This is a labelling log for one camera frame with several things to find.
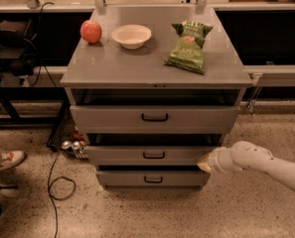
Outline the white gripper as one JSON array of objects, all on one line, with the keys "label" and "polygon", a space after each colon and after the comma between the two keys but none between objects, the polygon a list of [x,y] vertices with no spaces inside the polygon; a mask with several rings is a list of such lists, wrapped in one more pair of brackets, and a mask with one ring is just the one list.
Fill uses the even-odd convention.
[{"label": "white gripper", "polygon": [[240,166],[236,165],[231,157],[231,148],[221,147],[214,149],[209,154],[204,154],[196,159],[196,165],[204,172],[231,173],[238,172]]}]

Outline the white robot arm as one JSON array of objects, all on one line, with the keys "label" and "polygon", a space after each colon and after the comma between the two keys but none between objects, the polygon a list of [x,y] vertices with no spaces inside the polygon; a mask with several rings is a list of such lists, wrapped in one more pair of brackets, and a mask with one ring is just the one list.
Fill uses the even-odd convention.
[{"label": "white robot arm", "polygon": [[250,142],[215,148],[197,158],[196,165],[206,173],[260,172],[295,192],[295,163],[276,158],[269,150]]}]

